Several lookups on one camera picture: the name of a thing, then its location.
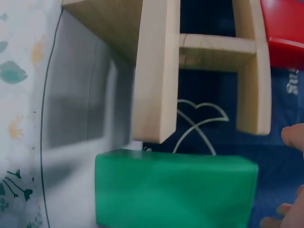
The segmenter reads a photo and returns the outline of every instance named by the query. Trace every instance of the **wooden block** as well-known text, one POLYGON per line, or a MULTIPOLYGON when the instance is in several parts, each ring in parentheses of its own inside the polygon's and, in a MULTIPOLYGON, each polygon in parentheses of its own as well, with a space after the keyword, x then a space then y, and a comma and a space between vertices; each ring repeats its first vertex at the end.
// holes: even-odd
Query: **wooden block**
POLYGON ((136 66, 133 138, 162 143, 176 129, 179 63, 238 72, 237 129, 270 132, 271 76, 260 1, 232 1, 237 38, 180 34, 180 0, 63 0, 62 5, 136 66))
POLYGON ((63 0, 63 8, 136 65, 133 139, 176 130, 180 0, 63 0))
POLYGON ((269 50, 259 0, 233 0, 236 35, 256 41, 256 57, 238 73, 237 129, 267 135, 271 128, 269 50))
POLYGON ((162 143, 176 130, 180 0, 144 0, 135 70, 133 138, 162 143))
POLYGON ((238 72, 256 53, 254 40, 199 34, 180 35, 180 68, 238 72))
POLYGON ((135 65, 143 0, 63 0, 62 7, 135 65))

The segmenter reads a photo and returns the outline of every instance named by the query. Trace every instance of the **blue fabric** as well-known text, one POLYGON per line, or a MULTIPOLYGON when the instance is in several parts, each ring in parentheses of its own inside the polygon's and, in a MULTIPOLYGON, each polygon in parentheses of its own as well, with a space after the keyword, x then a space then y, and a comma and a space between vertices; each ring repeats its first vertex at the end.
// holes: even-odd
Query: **blue fabric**
MULTIPOLYGON (((182 0, 181 5, 182 33, 235 35, 231 1, 182 0)), ((257 192, 249 228, 259 227, 259 221, 265 216, 275 216, 276 207, 281 203, 293 203, 297 187, 304 184, 302 154, 284 146, 281 140, 283 127, 304 122, 303 77, 303 72, 272 69, 271 133, 268 136, 252 136, 235 129, 236 74, 180 71, 179 99, 197 105, 218 105, 229 117, 228 122, 217 121, 200 126, 216 153, 241 155, 259 165, 257 192)), ((222 117, 218 110, 209 106, 195 109, 187 103, 179 103, 178 109, 194 123, 222 117)), ((179 115, 175 134, 161 145, 145 143, 144 147, 153 151, 172 152, 190 127, 179 115)), ((177 152, 210 154, 210 148, 198 132, 193 130, 182 140, 177 152)))

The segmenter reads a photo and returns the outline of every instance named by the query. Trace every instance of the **patterned fabric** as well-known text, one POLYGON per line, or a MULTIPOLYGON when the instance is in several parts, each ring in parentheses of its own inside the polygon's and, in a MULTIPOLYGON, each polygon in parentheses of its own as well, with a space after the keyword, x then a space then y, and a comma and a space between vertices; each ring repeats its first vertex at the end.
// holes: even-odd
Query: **patterned fabric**
POLYGON ((0 227, 47 227, 37 97, 53 46, 60 0, 0 0, 0 227))

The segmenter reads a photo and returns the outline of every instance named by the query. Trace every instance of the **toy block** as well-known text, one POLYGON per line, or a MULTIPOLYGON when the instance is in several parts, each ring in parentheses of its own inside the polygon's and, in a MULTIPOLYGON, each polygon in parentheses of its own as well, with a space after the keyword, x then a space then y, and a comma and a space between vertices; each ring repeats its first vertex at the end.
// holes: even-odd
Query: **toy block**
POLYGON ((304 1, 261 0, 270 65, 304 70, 304 1))
POLYGON ((180 68, 237 73, 256 53, 256 43, 249 39, 180 35, 180 68))
POLYGON ((136 66, 133 139, 162 143, 176 130, 179 67, 238 72, 237 129, 270 132, 271 77, 260 1, 232 2, 236 38, 180 34, 180 0, 63 0, 62 6, 136 66))
POLYGON ((180 0, 63 0, 63 8, 136 65, 133 138, 176 130, 180 0))
POLYGON ((258 165, 238 156, 115 150, 95 160, 97 224, 246 228, 258 165))

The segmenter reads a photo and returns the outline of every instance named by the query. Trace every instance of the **green block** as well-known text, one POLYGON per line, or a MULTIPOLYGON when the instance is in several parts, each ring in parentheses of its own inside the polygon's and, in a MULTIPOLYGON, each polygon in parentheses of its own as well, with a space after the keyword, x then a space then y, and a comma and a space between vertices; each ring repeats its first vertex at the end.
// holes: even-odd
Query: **green block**
POLYGON ((110 228, 246 228, 257 173, 238 156, 103 153, 95 160, 96 220, 110 228))

